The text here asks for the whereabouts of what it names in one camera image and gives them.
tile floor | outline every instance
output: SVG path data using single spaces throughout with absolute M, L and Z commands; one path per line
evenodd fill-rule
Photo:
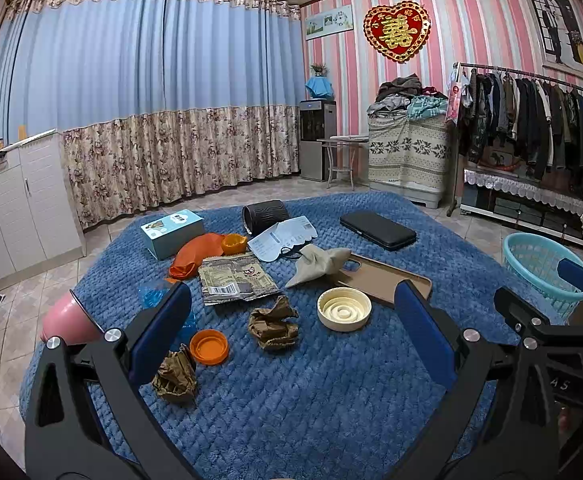
M 183 200 L 144 214 L 162 211 L 169 214 L 183 208 L 211 209 L 275 198 L 291 200 L 350 191 L 349 185 L 344 182 L 333 184 L 331 189 L 326 187 L 324 183 L 298 177 L 281 178 Z M 356 190 L 365 191 L 367 187 L 357 186 Z M 448 218 L 445 214 L 446 208 L 443 207 L 427 209 L 420 206 L 420 209 L 502 263 L 501 243 L 505 236 L 513 232 L 510 228 L 484 218 L 460 215 L 458 210 Z M 134 216 L 121 218 L 88 231 L 85 234 L 87 242 L 85 257 L 1 291 L 6 297 L 0 304 L 0 442 L 23 468 L 25 427 L 18 413 L 18 391 L 38 340 L 44 314 L 68 288 L 76 285 L 98 255 L 134 218 Z M 583 257 L 583 251 L 575 252 Z

gold chinese character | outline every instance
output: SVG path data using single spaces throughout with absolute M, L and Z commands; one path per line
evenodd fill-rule
M 388 48 L 409 46 L 414 41 L 410 34 L 418 34 L 415 28 L 409 28 L 407 17 L 403 14 L 399 14 L 396 18 L 387 18 L 380 24 L 383 26 L 383 36 L 379 40 L 385 41 Z

white paper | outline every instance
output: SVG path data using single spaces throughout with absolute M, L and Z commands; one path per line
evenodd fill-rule
M 248 246 L 262 262 L 273 262 L 283 249 L 293 249 L 317 236 L 316 229 L 307 217 L 299 216 L 272 225 L 249 240 Z

plastic basket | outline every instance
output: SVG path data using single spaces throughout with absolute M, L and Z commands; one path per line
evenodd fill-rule
M 503 241 L 505 268 L 529 282 L 566 320 L 583 300 L 583 292 L 558 275 L 558 263 L 563 258 L 583 267 L 583 261 L 572 251 L 543 236 L 513 233 Z

potted plant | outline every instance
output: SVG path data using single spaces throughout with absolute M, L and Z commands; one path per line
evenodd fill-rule
M 313 63 L 309 67 L 316 77 L 324 77 L 329 72 L 325 63 Z

